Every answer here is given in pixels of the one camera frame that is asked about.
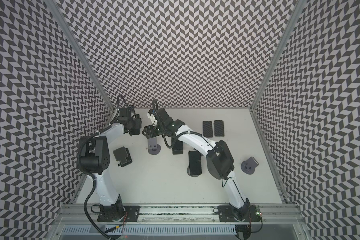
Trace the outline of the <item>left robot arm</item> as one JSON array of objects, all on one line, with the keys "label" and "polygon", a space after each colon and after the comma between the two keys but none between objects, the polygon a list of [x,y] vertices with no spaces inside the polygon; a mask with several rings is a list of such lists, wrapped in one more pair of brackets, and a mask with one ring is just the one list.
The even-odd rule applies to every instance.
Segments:
[{"label": "left robot arm", "polygon": [[98,222],[136,222],[141,209],[140,206],[123,205],[108,170],[111,163],[109,143],[125,133],[139,135],[142,127],[140,115],[136,114],[133,106],[121,108],[117,113],[115,121],[95,134],[82,137],[78,144],[78,168],[93,181],[93,189],[85,199],[85,205],[96,192],[100,202],[94,206],[99,210],[91,209],[91,212],[98,214]]}]

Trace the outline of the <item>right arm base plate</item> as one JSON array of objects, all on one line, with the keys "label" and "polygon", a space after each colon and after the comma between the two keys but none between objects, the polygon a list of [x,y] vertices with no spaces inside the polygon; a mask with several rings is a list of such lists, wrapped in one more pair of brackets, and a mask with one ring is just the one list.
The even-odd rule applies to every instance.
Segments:
[{"label": "right arm base plate", "polygon": [[230,205],[220,205],[214,212],[218,214],[220,222],[260,222],[261,214],[259,208],[256,205],[251,205],[249,208],[249,213],[246,212],[242,220],[239,220],[235,217],[233,208]]}]

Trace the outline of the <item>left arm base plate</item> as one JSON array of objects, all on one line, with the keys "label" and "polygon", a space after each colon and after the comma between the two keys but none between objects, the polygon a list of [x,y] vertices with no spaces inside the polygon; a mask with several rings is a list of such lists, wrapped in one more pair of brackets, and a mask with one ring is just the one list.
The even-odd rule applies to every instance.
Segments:
[{"label": "left arm base plate", "polygon": [[100,206],[97,221],[100,223],[137,222],[140,208],[140,206]]}]

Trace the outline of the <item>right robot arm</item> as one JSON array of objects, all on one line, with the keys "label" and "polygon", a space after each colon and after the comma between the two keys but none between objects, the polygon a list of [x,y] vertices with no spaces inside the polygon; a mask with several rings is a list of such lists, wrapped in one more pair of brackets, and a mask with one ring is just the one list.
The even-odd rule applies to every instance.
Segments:
[{"label": "right robot arm", "polygon": [[194,148],[206,157],[207,164],[211,168],[210,174],[222,181],[222,188],[229,198],[234,218],[242,222],[250,216],[251,203],[237,183],[234,158],[225,141],[216,142],[204,137],[183,121],[173,120],[164,108],[158,109],[154,106],[147,116],[152,122],[143,129],[143,135],[147,139],[161,136],[169,149],[173,149],[177,142],[183,142]]}]

